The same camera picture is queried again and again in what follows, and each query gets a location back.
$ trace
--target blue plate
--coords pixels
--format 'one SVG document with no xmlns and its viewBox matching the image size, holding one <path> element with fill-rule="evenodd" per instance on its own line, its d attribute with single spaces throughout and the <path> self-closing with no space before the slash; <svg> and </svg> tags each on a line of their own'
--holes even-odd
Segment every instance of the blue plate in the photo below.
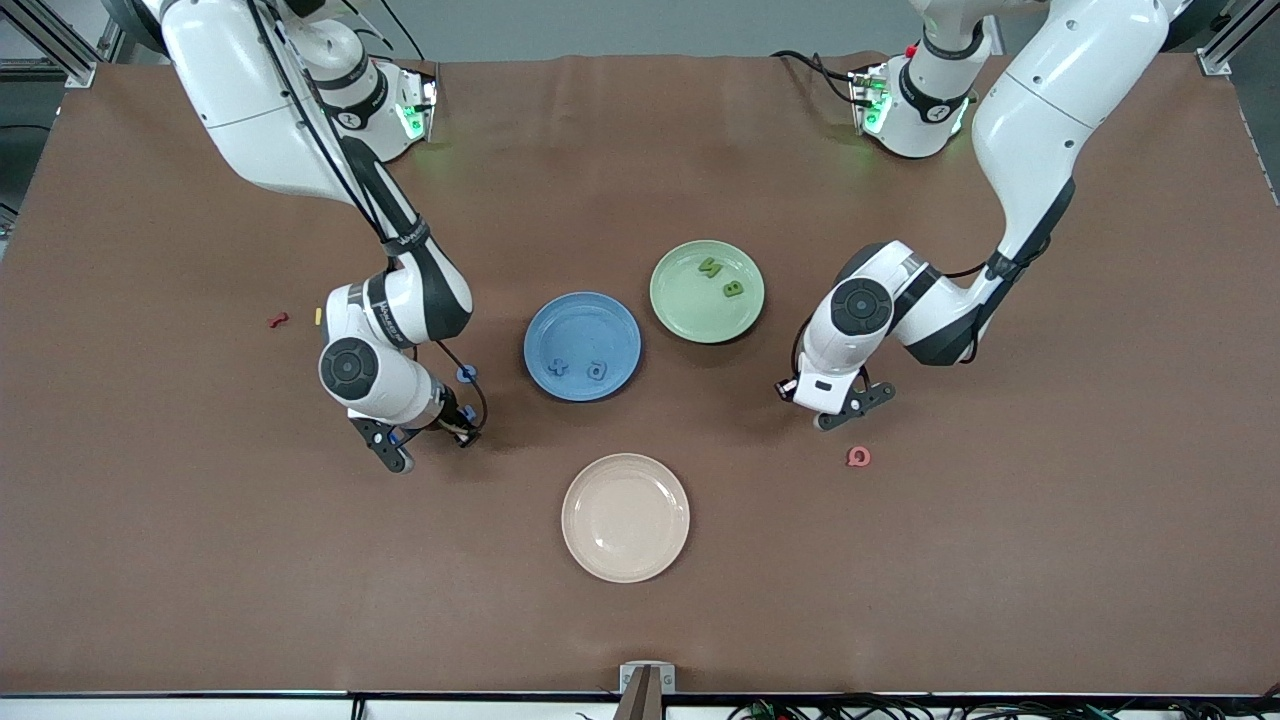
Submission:
<svg viewBox="0 0 1280 720">
<path fill-rule="evenodd" d="M 571 292 L 534 315 L 525 333 L 525 366 L 562 400 L 599 400 L 626 384 L 640 364 L 640 325 L 608 295 Z"/>
</svg>

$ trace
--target green plate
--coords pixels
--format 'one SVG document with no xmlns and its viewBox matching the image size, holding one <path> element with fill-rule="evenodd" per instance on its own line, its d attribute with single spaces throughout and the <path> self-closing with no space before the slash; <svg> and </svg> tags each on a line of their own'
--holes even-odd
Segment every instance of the green plate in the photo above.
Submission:
<svg viewBox="0 0 1280 720">
<path fill-rule="evenodd" d="M 649 301 L 662 324 L 677 336 L 724 342 L 745 333 L 760 316 L 764 278 L 737 247 L 695 240 L 658 261 L 649 281 Z"/>
</svg>

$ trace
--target plate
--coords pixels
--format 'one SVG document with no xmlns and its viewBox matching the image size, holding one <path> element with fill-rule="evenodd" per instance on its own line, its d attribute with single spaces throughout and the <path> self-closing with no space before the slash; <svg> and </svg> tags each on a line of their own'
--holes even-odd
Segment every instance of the plate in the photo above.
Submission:
<svg viewBox="0 0 1280 720">
<path fill-rule="evenodd" d="M 591 462 L 564 496 L 561 530 L 573 560 L 611 583 L 666 570 L 689 538 L 689 498 L 666 465 L 622 452 Z"/>
<path fill-rule="evenodd" d="M 745 333 L 764 307 L 764 277 L 727 242 L 695 240 L 667 252 L 649 279 L 649 301 L 667 329 L 694 342 Z"/>
<path fill-rule="evenodd" d="M 640 364 L 640 325 L 617 300 L 571 292 L 534 315 L 525 332 L 525 366 L 534 382 L 562 400 L 607 397 Z"/>
</svg>

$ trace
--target brown tabletop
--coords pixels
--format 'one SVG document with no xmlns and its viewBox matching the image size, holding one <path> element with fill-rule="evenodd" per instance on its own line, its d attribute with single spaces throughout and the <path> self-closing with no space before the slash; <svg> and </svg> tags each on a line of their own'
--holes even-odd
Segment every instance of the brown tabletop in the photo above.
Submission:
<svg viewBox="0 0 1280 720">
<path fill-rule="evenodd" d="M 392 169 L 475 291 L 453 348 L 493 420 L 465 451 L 416 439 L 399 477 L 315 370 L 314 309 L 384 263 L 358 214 L 237 178 L 170 69 L 101 67 L 0 265 L 0 688 L 586 689 L 640 656 L 686 691 L 1280 678 L 1280 218 L 1229 82 L 1160 58 L 979 360 L 887 342 L 870 370 L 897 400 L 820 434 L 772 384 L 840 265 L 899 237 L 965 268 L 1002 217 L 966 133 L 891 158 L 794 70 L 444 68 L 435 142 Z M 699 237 L 767 279 L 730 345 L 648 304 L 654 263 Z M 577 290 L 645 342 L 588 405 L 521 360 L 534 313 Z M 639 585 L 590 577 L 559 530 L 573 475 L 620 451 L 692 507 Z"/>
</svg>

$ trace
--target beige plate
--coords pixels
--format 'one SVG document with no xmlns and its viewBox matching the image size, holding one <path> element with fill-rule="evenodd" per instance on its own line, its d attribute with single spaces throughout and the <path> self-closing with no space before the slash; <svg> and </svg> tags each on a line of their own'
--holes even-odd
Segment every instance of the beige plate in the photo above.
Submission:
<svg viewBox="0 0 1280 720">
<path fill-rule="evenodd" d="M 611 583 L 639 583 L 667 569 L 689 537 L 689 498 L 653 457 L 622 452 L 577 474 L 561 530 L 573 560 Z"/>
</svg>

